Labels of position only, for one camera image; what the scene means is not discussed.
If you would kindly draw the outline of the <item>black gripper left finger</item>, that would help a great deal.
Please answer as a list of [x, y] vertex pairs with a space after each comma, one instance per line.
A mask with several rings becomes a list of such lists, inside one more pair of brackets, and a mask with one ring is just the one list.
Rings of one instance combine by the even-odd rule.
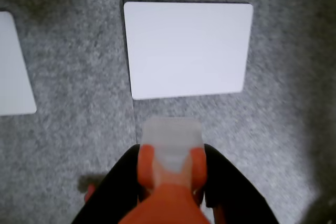
[[137, 180], [139, 149], [139, 144], [135, 144], [121, 156], [73, 223], [118, 223], [137, 205], [140, 191]]

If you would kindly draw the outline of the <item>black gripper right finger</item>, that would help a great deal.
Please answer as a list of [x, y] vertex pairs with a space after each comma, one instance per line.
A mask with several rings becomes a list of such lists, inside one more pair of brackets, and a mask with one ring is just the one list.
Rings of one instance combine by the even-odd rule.
[[208, 144], [205, 153], [204, 193], [215, 223], [278, 223], [262, 194], [227, 158]]

